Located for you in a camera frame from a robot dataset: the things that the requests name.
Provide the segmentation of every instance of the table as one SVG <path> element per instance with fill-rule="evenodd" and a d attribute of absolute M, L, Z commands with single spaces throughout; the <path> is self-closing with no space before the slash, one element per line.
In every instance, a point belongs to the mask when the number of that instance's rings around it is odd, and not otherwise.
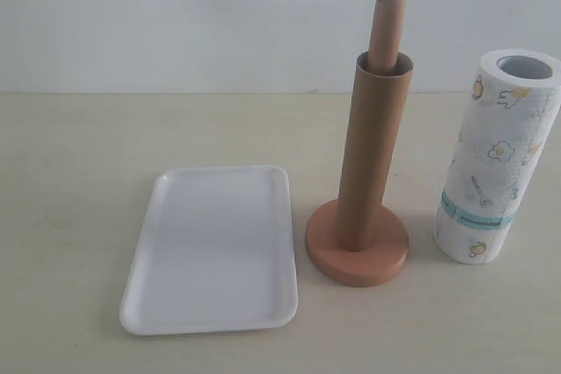
<path fill-rule="evenodd" d="M 431 230 L 467 99 L 409 96 L 384 201 L 410 256 L 394 281 L 359 289 L 325 278 L 303 246 L 312 211 L 337 195 L 348 95 L 0 95 L 0 372 L 556 371 L 561 127 L 501 255 L 460 265 Z M 246 164 L 290 178 L 296 317 L 259 332 L 127 334 L 118 308 L 156 177 Z"/>

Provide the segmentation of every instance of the blue label band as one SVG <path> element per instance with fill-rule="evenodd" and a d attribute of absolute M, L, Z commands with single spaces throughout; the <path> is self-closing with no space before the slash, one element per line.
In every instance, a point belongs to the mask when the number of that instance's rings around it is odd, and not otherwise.
<path fill-rule="evenodd" d="M 491 218 L 470 214 L 469 212 L 456 206 L 456 204 L 450 200 L 450 197 L 448 197 L 446 192 L 442 192 L 442 199 L 440 203 L 444 212 L 446 212 L 446 214 L 448 214 L 448 216 L 454 221 L 467 228 L 476 229 L 478 231 L 494 231 L 496 229 L 503 229 L 510 225 L 512 220 L 515 219 L 514 215 L 503 216 L 502 218 Z"/>

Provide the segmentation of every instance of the paper towel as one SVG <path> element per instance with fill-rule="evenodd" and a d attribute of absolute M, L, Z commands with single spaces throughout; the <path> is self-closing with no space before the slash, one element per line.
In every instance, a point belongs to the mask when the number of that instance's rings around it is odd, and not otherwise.
<path fill-rule="evenodd" d="M 479 62 L 442 200 L 435 239 L 466 264 L 495 258 L 561 104 L 561 62 L 497 50 Z"/>

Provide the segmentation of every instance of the plastic tray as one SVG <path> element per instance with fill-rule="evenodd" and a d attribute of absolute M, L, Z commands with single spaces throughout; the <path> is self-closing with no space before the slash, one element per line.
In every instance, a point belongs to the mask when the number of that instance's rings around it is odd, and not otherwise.
<path fill-rule="evenodd" d="M 120 310 L 134 335 L 275 328 L 295 314 L 287 174 L 176 169 L 156 181 Z"/>

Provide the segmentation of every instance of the printed pattern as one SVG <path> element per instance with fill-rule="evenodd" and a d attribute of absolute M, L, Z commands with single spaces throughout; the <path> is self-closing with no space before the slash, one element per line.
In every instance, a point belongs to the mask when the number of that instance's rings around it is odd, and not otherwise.
<path fill-rule="evenodd" d="M 444 186 L 435 239 L 480 264 L 502 246 L 561 104 L 561 88 L 513 87 L 482 69 Z"/>

